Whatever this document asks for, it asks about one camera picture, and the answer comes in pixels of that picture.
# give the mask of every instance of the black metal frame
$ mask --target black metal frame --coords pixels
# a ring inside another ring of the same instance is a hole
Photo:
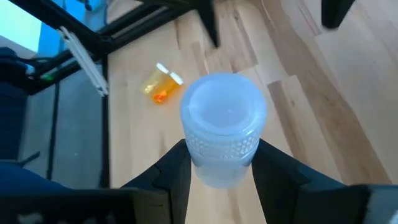
[[[87,50],[91,52],[91,58],[94,61],[100,60],[111,52],[192,9],[197,10],[213,45],[218,47],[220,44],[213,0],[141,0],[145,3],[104,26],[98,32],[87,28],[51,0],[9,1],[53,29],[64,26],[70,32],[75,33]],[[353,2],[354,0],[322,0],[322,22],[324,26],[329,29],[337,28]],[[132,26],[143,18],[147,18],[145,22]],[[23,89],[28,94],[34,95],[75,73],[80,69],[80,66],[74,59],[74,61],[62,66],[70,59],[73,59],[73,55],[69,50],[64,50],[48,62],[38,64],[36,71],[31,76],[21,80]]]
[[[145,3],[116,19],[114,22],[104,26],[98,32],[94,32],[51,0],[9,1],[40,19],[53,29],[59,29],[59,27],[64,26],[70,32],[75,33],[90,52],[91,58],[95,62],[193,9],[191,5],[185,4],[187,3],[185,1],[181,1],[181,5],[175,8]],[[146,20],[145,22],[132,26],[144,18]],[[33,74],[30,74],[29,77],[26,76],[25,80],[21,80],[26,83],[23,88],[30,95],[34,95],[58,83],[78,71],[80,66],[77,61],[74,60],[71,52],[69,50],[64,50],[49,61],[38,64],[35,68]]]

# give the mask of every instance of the hardwood plank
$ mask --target hardwood plank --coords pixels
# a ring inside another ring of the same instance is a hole
[[[249,168],[246,178],[243,180],[242,184],[238,186],[236,191],[239,191],[239,193],[236,194],[236,198],[233,198],[236,204],[234,213],[239,212],[241,222],[235,223],[266,223],[257,189],[254,185],[251,167]]]
[[[158,128],[163,132],[165,145],[168,149],[185,137],[179,111],[185,90],[194,81],[208,73],[202,53],[200,44],[195,42],[191,47],[179,50],[179,53],[175,55],[175,62],[170,66],[171,71],[182,77],[184,85],[174,92],[164,105],[156,108],[160,111],[160,117],[162,117]]]
[[[249,41],[246,29],[234,1],[220,1],[215,4],[221,46],[213,49],[210,41],[204,41],[205,55],[228,61],[232,72],[238,72],[257,65],[257,57]]]
[[[320,20],[321,0],[283,0],[280,4],[289,18],[290,25],[296,35],[301,38],[318,66],[327,75],[336,90],[340,92],[337,79],[315,41],[317,35],[327,32],[327,30],[322,28]]]
[[[394,158],[398,152],[391,147],[398,144],[397,62],[356,12],[348,14],[339,32],[320,35],[316,40],[377,156],[397,183]]]
[[[122,58],[109,58],[109,168],[112,187],[120,187],[130,181],[131,150],[130,114],[128,107],[129,94],[127,91],[126,71],[120,65]]]
[[[279,114],[275,109],[274,102],[271,99],[271,94],[269,93],[267,86],[261,82],[261,76],[257,72],[257,66],[240,71],[239,74],[252,80],[258,89],[263,92],[264,98],[267,101],[267,120],[266,126],[261,134],[261,138],[280,149],[282,152],[292,156],[292,152],[280,123]]]
[[[213,204],[213,189],[203,185],[201,180],[194,174],[192,165],[191,189],[189,194],[187,217],[185,223],[202,224],[212,223],[214,220],[215,205]]]
[[[190,47],[195,42],[203,48],[205,41],[209,41],[203,37],[205,35],[204,27],[197,12],[190,11],[174,20],[174,23],[180,49]]]
[[[249,1],[238,0],[236,10],[241,16],[250,42],[255,46],[254,53],[259,62],[256,70],[260,74],[261,82],[268,84],[288,77],[258,7]]]
[[[364,22],[366,27],[389,52],[392,59],[398,63],[398,17],[395,1],[358,1],[352,8],[351,13],[357,19]]]
[[[289,75],[297,75],[338,167],[346,167],[341,172],[343,181],[391,183],[353,110],[295,33],[280,2],[267,0],[257,5],[263,7],[279,58]]]
[[[272,83],[269,90],[294,157],[341,181],[325,137],[297,77],[294,75]]]
[[[233,72],[231,61],[223,49],[207,50],[205,58],[209,73]]]
[[[107,7],[106,22],[109,24],[116,20],[117,18],[123,16],[125,13],[134,9],[135,7],[142,4],[140,1],[135,0],[114,0]]]

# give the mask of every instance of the wooden floor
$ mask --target wooden floor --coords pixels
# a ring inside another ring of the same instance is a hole
[[[134,7],[120,1],[109,19]],[[267,99],[262,138],[346,184],[398,184],[398,2],[358,0],[338,31],[320,22],[320,0],[222,0],[221,47],[195,12],[109,57],[111,184],[146,170],[184,138],[186,86],[214,72],[250,78]],[[163,62],[186,86],[154,105],[140,84]],[[249,173],[236,189],[192,178],[187,223],[265,223]]]

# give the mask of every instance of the plastic cup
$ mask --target plastic cup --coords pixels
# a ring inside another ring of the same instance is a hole
[[[256,153],[266,120],[262,92],[241,75],[207,75],[185,92],[180,115],[201,181],[214,188],[240,183]]]

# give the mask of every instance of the orange pill bottle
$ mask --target orange pill bottle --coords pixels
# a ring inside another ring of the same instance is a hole
[[[156,104],[164,103],[171,94],[183,85],[182,78],[170,72],[161,63],[156,64],[156,70],[141,85],[141,92],[148,95]]]

